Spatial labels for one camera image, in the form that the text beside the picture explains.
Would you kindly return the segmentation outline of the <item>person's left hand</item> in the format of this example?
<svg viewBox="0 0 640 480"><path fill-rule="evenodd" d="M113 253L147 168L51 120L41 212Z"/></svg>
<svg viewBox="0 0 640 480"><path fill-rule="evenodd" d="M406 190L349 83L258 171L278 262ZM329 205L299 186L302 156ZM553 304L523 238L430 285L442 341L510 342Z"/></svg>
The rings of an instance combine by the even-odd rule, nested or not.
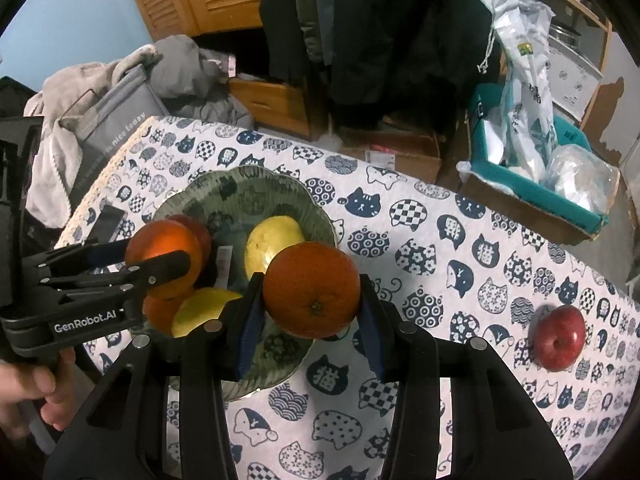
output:
<svg viewBox="0 0 640 480"><path fill-rule="evenodd" d="M73 348L60 351L56 374L45 366L1 363L1 430L10 442L30 435L18 409L24 401L43 400L42 420L55 430L66 429L76 413L74 364Z"/></svg>

